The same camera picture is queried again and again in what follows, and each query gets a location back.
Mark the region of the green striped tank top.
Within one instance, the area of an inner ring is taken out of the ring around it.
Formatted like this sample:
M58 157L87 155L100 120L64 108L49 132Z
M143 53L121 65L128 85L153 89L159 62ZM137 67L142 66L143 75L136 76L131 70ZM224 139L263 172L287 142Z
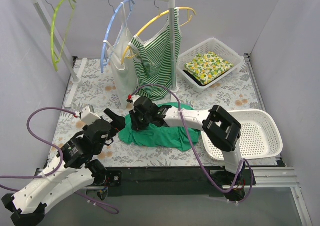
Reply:
M171 28L167 20L164 27L151 39L142 41L139 37L160 16L145 24L131 39L128 46L133 54L133 63L138 85L142 88L138 94L151 100L161 100L172 85Z

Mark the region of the blue hanger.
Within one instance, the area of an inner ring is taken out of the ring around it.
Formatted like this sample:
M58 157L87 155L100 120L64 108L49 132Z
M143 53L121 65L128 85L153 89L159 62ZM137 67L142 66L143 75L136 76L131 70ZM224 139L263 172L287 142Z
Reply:
M120 43L120 37L124 35L125 29L128 28L128 19L135 7L134 0L123 0L117 6L109 5L113 9L113 14L109 20L106 32L102 41L100 54L100 72L103 73L108 67L111 57L115 54L114 50Z

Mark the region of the white laundry basket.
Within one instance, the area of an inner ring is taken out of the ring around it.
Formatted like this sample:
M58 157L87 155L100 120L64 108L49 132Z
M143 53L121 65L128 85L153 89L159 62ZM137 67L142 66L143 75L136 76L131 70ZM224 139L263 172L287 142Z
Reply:
M245 159L279 155L283 141L273 118L260 109L232 110L229 113L241 124L240 152Z

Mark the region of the floral table mat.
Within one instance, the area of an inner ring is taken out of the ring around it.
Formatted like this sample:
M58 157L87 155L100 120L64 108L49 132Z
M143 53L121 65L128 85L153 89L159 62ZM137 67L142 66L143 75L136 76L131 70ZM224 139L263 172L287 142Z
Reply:
M121 107L112 72L100 71L99 59L88 59L83 75L83 83L73 100L72 110L78 111L86 104L91 104L98 115L105 116L103 110L111 108L116 114L125 116L131 106ZM177 77L180 101L194 109L210 109L214 104L227 110L260 109L250 69L247 64L240 66L223 79L211 85L203 92L196 92L181 77ZM53 143L63 146L84 123L72 115L61 112ZM110 146L105 146L97 158L106 167L147 167L147 166L197 166L198 162L192 150L182 152L168 147L145 147L126 144L114 138Z

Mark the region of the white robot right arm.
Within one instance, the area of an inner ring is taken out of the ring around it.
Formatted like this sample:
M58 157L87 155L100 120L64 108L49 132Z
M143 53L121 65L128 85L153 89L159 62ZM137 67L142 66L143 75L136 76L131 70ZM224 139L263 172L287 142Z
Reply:
M127 101L133 104L129 114L134 131L144 130L154 124L157 127L184 127L186 133L189 133L189 128L204 132L213 146L222 151L226 178L231 183L230 189L223 190L209 177L219 191L230 192L244 179L243 170L247 161L240 150L242 125L223 107L214 105L207 110L188 110L183 109L181 104L177 107L168 104L158 106L147 97L133 99L131 95Z

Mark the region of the black folded cloth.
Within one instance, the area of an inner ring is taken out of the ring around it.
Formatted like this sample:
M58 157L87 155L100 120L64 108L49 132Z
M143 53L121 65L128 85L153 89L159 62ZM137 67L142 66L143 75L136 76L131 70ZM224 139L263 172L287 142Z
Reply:
M195 76L193 76L190 72L188 72L187 70L183 70L183 72L188 76L190 77L193 81L195 81L198 85L200 86L204 86L200 80L198 80Z

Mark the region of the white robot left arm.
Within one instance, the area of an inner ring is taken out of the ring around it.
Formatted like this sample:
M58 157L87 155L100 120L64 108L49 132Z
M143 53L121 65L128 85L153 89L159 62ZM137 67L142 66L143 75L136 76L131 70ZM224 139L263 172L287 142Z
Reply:
M14 225L38 225L55 205L86 186L101 186L98 193L104 200L110 186L119 186L121 172L107 170L93 156L102 152L106 145L125 128L125 118L115 114L109 108L104 113L110 122L98 116L91 106L71 114L85 123L62 147L57 155L37 176L31 176L31 182L15 193L2 197L6 209L12 212Z

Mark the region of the lemon print folded cloth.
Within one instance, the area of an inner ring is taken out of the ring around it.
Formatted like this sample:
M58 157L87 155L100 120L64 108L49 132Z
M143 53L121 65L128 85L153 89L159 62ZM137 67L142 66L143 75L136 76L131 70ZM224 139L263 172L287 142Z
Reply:
M232 62L223 59L213 51L209 51L205 54L198 53L184 64L183 70L190 72L205 86L233 67Z

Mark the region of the white basket with cloths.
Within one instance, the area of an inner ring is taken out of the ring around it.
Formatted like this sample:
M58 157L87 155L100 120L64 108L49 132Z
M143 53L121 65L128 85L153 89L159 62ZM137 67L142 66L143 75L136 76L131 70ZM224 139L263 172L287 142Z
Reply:
M194 56L196 56L198 53L205 54L209 51L213 51L216 54L218 54L220 57L222 57L225 60L228 60L234 64L234 67L230 69L228 72L224 73L222 76L218 77L217 79L213 80L211 83L200 86L195 81L193 81L190 77L188 77L184 72L184 64L189 62ZM226 77L228 74L234 72L235 70L239 69L243 64L245 60L243 56L240 56L236 51L234 51L232 48L227 46L222 41L216 39L216 38L209 38L205 41L193 46L192 48L188 49L187 51L181 53L178 57L178 62L176 64L176 71L177 73L182 76L182 78L189 83L194 90L197 92L202 92L209 88L214 83L218 82L222 78Z

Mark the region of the yellow hanger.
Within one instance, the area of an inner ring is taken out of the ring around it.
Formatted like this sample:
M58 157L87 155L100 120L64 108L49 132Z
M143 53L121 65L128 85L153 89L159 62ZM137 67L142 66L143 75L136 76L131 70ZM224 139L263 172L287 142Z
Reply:
M195 9L192 7L187 7L187 6L180 6L178 7L180 10L186 10L187 11L187 21L184 22L182 25L187 24L189 21L192 20L192 17L195 16L197 13ZM170 15L170 10L174 10L174 7L168 8L166 11L160 12L158 9L158 15L152 18L149 22L147 22L139 31L135 33L135 36L141 36L142 34L142 39L146 39L146 34L147 36L150 36L153 32L156 31L156 29L161 28L162 22L164 22L164 25L169 21L169 15ZM134 56L133 50L130 47L130 45L127 45L125 48L122 58L121 58L121 64L124 63L125 57L127 58L132 58Z

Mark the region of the white clothes rack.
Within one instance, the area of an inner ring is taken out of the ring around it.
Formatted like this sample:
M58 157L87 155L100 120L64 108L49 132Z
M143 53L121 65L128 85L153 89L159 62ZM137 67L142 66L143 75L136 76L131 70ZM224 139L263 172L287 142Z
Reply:
M97 58L101 54L103 36L107 24L111 19L117 5L122 0L76 0L77 9L75 23L71 28L71 37L67 39L66 49L72 56ZM142 21L149 15L156 1L163 2L167 7L176 6L176 0L134 0L138 5L136 20ZM31 0L42 22L49 30L50 22L39 5L39 0Z

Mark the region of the white tank top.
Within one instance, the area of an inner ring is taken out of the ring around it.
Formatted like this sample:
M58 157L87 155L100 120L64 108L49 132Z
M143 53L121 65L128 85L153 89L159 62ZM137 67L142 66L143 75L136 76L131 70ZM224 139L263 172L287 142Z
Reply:
M125 52L125 49L133 38L133 35L128 28L128 18L130 17L130 14L126 14L126 3L129 4L129 11L131 12L133 10L135 4L134 0L124 0L118 5L107 27L100 57L101 71L104 70L105 66L109 66L112 70L117 95L122 109L127 108L128 95L131 94L138 85L133 59L125 58L122 62L123 54L126 56L130 55L130 51ZM115 43L111 44L109 42L110 30L117 15L120 15L121 17L121 27Z

